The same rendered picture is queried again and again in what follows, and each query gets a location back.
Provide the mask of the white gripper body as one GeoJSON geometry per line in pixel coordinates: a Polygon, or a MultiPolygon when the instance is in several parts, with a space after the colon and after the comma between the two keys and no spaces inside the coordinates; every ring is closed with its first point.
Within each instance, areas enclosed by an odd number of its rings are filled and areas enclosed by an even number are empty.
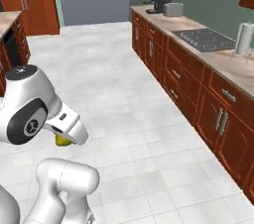
{"type": "Polygon", "coordinates": [[[55,135],[68,138],[75,145],[82,146],[88,139],[88,133],[79,119],[48,120],[45,123],[45,128],[52,131],[55,135]]]}

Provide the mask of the yellow lemon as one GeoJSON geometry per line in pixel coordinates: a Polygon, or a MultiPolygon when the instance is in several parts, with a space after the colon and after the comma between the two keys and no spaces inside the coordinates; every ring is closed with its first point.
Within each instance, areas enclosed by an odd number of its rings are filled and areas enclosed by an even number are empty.
{"type": "Polygon", "coordinates": [[[68,138],[65,138],[61,135],[56,135],[56,145],[58,147],[67,147],[72,144],[72,141],[69,140],[68,138]]]}

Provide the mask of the red-brown cupboard door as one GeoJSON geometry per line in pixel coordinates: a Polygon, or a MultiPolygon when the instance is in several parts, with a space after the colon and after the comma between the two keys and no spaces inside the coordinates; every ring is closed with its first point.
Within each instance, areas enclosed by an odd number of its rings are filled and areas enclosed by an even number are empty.
{"type": "Polygon", "coordinates": [[[218,97],[215,97],[204,87],[201,89],[200,93],[195,126],[206,145],[221,162],[225,163],[225,146],[226,141],[229,139],[229,131],[231,126],[229,108],[222,100],[220,100],[218,97]],[[228,120],[222,137],[219,134],[220,126],[218,130],[215,131],[215,123],[220,107],[223,108],[223,112],[228,113],[228,120]]]}
{"type": "Polygon", "coordinates": [[[151,57],[149,56],[149,41],[150,38],[145,37],[144,39],[144,46],[145,46],[145,64],[151,70],[151,57]]]}
{"type": "Polygon", "coordinates": [[[156,43],[153,43],[152,70],[154,76],[157,79],[160,79],[161,77],[162,58],[163,58],[162,48],[158,46],[156,43]]]}
{"type": "Polygon", "coordinates": [[[254,132],[233,113],[230,115],[229,139],[226,141],[226,162],[221,164],[240,188],[244,187],[254,150],[254,132]]]}
{"type": "Polygon", "coordinates": [[[144,33],[142,32],[141,28],[139,29],[139,41],[135,40],[135,27],[137,25],[132,25],[132,48],[136,52],[136,54],[140,57],[141,60],[145,60],[145,52],[144,52],[144,33]]]}

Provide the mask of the black dishwasher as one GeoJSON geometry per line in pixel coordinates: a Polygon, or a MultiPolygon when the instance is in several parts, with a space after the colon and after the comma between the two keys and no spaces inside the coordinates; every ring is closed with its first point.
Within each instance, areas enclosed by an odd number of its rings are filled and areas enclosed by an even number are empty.
{"type": "Polygon", "coordinates": [[[10,29],[4,36],[4,45],[7,52],[8,59],[12,67],[21,65],[20,53],[16,43],[16,38],[14,36],[13,30],[10,29]]]}

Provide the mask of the red-brown island cupboards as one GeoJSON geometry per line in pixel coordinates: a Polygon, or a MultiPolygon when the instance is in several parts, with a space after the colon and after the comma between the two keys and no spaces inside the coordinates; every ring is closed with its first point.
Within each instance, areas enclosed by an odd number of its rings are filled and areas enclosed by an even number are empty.
{"type": "Polygon", "coordinates": [[[0,97],[4,96],[6,88],[5,74],[12,68],[4,45],[4,36],[12,29],[23,64],[27,64],[30,58],[29,46],[24,32],[21,12],[0,12],[0,97]]]}

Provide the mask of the red-brown drawer front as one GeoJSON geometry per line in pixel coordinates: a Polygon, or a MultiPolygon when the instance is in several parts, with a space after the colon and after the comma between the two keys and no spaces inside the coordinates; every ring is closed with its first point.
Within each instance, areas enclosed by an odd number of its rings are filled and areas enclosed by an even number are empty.
{"type": "Polygon", "coordinates": [[[181,88],[184,94],[191,100],[192,103],[196,104],[198,100],[200,83],[191,76],[174,58],[167,53],[165,56],[165,71],[174,79],[177,85],[181,88]],[[181,75],[181,78],[176,78],[172,69],[181,75]]]}
{"type": "Polygon", "coordinates": [[[206,68],[203,78],[204,86],[224,104],[246,125],[254,131],[254,100],[237,88],[232,82],[225,80],[214,70],[206,68]],[[236,102],[232,102],[221,93],[221,89],[227,89],[236,97],[236,102]]]}
{"type": "Polygon", "coordinates": [[[158,29],[157,27],[155,27],[153,24],[149,23],[149,22],[146,23],[146,33],[159,46],[163,45],[163,40],[164,40],[164,34],[163,34],[163,32],[160,29],[158,29]],[[152,36],[151,34],[149,34],[149,32],[148,32],[149,28],[156,29],[156,35],[155,36],[152,36]]]}
{"type": "Polygon", "coordinates": [[[188,121],[193,125],[196,106],[191,103],[191,101],[180,89],[180,87],[165,72],[162,74],[162,86],[164,87],[166,92],[169,94],[169,96],[173,99],[175,104],[179,107],[181,112],[188,119],[188,121]],[[173,96],[173,94],[170,92],[171,89],[174,89],[175,93],[178,95],[178,99],[176,99],[173,96]]]}
{"type": "Polygon", "coordinates": [[[132,11],[132,23],[137,25],[138,27],[140,27],[141,29],[144,29],[145,28],[145,24],[146,24],[146,21],[144,20],[144,18],[138,14],[136,11],[132,11]],[[135,21],[135,17],[138,17],[139,18],[139,22],[137,23],[135,21]]]}

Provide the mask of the red-brown cupboard panel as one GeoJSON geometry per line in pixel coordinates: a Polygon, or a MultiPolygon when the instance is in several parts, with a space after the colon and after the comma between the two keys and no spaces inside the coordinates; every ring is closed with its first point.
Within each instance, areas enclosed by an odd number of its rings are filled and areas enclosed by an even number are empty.
{"type": "Polygon", "coordinates": [[[195,55],[184,49],[172,38],[165,38],[165,49],[198,81],[201,81],[203,63],[195,55]]]}

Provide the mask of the silver toaster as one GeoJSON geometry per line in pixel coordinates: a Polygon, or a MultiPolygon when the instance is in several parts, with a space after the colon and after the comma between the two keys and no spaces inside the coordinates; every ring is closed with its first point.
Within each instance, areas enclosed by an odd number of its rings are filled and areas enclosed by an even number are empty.
{"type": "Polygon", "coordinates": [[[164,5],[163,15],[165,17],[181,17],[184,11],[183,3],[168,3],[164,5]]]}

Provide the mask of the black hob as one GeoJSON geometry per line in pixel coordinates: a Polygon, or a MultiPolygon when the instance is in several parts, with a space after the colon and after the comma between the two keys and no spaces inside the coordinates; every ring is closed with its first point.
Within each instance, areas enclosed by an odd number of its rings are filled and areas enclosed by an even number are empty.
{"type": "Polygon", "coordinates": [[[174,31],[174,34],[201,53],[234,50],[236,42],[210,28],[174,31]]]}

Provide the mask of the white paper towel roll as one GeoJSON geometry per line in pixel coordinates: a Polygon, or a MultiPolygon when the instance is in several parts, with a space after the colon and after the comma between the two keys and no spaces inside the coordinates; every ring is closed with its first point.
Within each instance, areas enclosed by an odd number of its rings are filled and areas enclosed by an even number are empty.
{"type": "Polygon", "coordinates": [[[239,25],[237,41],[234,52],[239,56],[246,56],[250,48],[252,36],[254,34],[253,23],[242,23],[239,25]]]}

